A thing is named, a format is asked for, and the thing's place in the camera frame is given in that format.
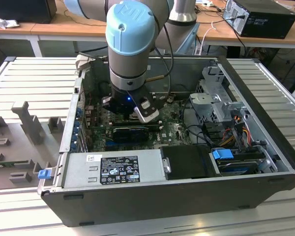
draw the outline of ur logo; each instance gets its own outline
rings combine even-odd
[[[143,12],[135,7],[123,5],[120,13],[124,16],[130,16],[134,21],[138,21]]]

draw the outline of black box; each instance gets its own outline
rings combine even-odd
[[[272,0],[228,0],[223,19],[242,37],[284,39],[290,31],[295,12]]]
[[[56,14],[55,0],[0,0],[0,18],[48,24]]]

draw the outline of motherboard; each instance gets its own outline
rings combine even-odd
[[[91,133],[92,151],[157,149],[162,146],[191,144],[183,127],[183,101],[165,103],[160,115],[148,124],[141,124],[136,114],[125,119],[101,107],[89,106],[87,130]]]

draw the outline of wooden table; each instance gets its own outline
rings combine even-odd
[[[213,0],[214,4],[219,7],[224,7],[225,3],[222,0]],[[280,3],[286,5],[295,5],[295,1],[279,0]],[[222,20],[221,17],[217,17],[216,13],[201,12],[198,14],[198,22],[212,22]],[[226,22],[220,22],[214,24],[217,30],[210,30],[205,38],[207,45],[224,45],[224,46],[241,46],[241,43],[237,39],[234,31]],[[198,36],[203,38],[205,32],[211,28],[211,24],[200,24],[198,30]],[[295,48],[295,23],[291,30],[287,34],[285,39],[271,39],[271,38],[249,38],[241,37],[242,42],[247,47],[268,47],[268,48]]]
[[[279,0],[281,3],[294,5],[293,1]],[[213,0],[214,4],[224,7],[222,0]],[[106,41],[106,24],[101,21],[90,20],[70,13],[63,0],[56,0],[57,13],[50,24],[21,23],[13,29],[0,29],[0,38],[29,40],[36,57],[42,57],[38,41]],[[214,12],[201,12],[198,22],[219,21],[222,18]],[[232,28],[226,23],[216,23],[217,30],[211,30],[205,38],[206,45],[241,46]],[[200,24],[198,36],[203,38],[210,24]],[[295,23],[285,39],[241,38],[247,47],[295,48]]]

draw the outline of robotic arm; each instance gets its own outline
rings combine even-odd
[[[199,23],[196,0],[65,0],[74,14],[107,22],[106,41],[112,94],[103,107],[114,113],[136,112],[147,123],[159,115],[145,86],[148,56],[155,47],[185,53]]]

